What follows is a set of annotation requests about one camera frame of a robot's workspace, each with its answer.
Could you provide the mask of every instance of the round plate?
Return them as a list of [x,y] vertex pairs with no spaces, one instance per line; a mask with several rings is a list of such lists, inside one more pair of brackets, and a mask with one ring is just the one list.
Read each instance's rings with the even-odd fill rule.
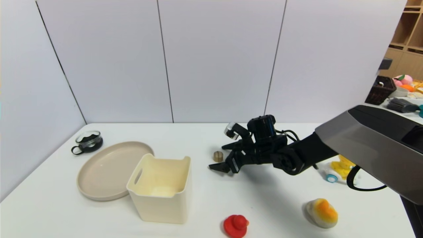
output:
[[86,197],[109,201],[128,195],[126,184],[145,154],[154,155],[146,144],[128,141],[98,152],[82,166],[78,174],[78,189]]

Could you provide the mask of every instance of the red toy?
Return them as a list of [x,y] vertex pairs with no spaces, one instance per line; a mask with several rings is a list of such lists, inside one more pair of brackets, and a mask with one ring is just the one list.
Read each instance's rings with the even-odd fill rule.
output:
[[223,228],[229,237],[242,238],[247,233],[248,224],[243,215],[231,215],[223,222]]

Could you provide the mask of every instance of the cup with dark contents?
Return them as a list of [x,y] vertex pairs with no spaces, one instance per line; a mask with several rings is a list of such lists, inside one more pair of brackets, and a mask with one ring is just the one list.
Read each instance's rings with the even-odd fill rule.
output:
[[103,138],[99,131],[90,130],[80,134],[75,142],[78,145],[72,147],[72,154],[80,155],[98,150],[103,145]]

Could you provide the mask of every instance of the small brown object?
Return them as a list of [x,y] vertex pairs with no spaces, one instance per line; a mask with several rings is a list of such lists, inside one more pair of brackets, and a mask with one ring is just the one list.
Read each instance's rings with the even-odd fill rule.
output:
[[221,151],[216,151],[213,153],[213,160],[217,163],[220,163],[223,161],[223,153]]

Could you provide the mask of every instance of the brown woven basket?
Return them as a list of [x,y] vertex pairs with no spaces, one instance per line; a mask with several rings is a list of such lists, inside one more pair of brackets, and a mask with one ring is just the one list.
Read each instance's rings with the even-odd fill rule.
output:
[[394,84],[392,78],[377,76],[365,102],[374,105],[380,105],[395,90],[396,85]]

